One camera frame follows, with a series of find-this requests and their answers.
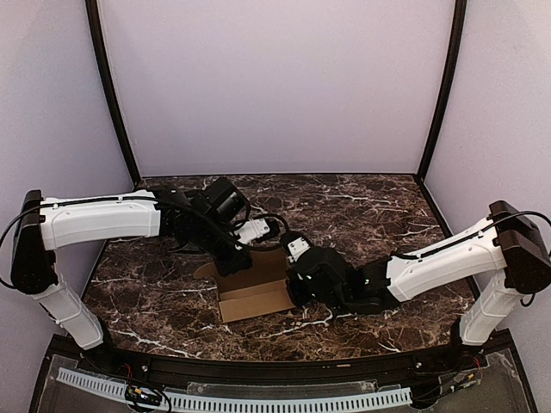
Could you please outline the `brown cardboard box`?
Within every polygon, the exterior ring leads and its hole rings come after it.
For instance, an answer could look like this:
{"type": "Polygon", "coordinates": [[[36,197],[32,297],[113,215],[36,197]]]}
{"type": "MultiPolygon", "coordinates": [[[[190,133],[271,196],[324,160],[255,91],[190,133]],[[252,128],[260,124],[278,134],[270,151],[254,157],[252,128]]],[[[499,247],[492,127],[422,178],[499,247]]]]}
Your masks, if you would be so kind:
{"type": "Polygon", "coordinates": [[[295,308],[287,290],[288,260],[282,250],[253,252],[252,267],[222,277],[212,263],[194,272],[196,279],[211,278],[224,324],[295,308]]]}

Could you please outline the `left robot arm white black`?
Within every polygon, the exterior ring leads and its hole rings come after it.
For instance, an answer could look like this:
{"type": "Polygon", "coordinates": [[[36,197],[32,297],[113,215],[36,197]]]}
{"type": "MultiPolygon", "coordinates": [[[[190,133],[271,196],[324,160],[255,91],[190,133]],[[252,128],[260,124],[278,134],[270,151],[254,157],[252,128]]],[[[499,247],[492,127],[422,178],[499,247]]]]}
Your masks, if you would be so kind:
{"type": "Polygon", "coordinates": [[[221,274],[251,266],[250,243],[269,232],[263,219],[235,221],[248,207],[226,178],[202,191],[142,189],[82,199],[27,193],[15,230],[10,280],[5,286],[30,295],[83,350],[98,348],[108,334],[95,314],[55,270],[55,252],[68,245],[123,237],[173,237],[209,254],[221,274]]]}

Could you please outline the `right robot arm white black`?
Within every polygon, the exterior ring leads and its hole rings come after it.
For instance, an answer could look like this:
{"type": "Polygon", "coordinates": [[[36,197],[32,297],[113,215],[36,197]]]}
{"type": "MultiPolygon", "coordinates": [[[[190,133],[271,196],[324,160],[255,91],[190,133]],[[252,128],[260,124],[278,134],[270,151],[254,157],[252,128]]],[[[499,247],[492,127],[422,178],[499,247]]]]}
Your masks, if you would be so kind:
{"type": "Polygon", "coordinates": [[[425,293],[480,273],[491,281],[461,316],[454,336],[465,347],[480,347],[525,296],[550,285],[550,254],[533,211],[506,201],[464,232],[406,254],[392,253],[360,268],[333,248],[314,245],[291,231],[280,241],[290,264],[288,293],[301,307],[317,300],[334,312],[380,314],[425,293]]]}

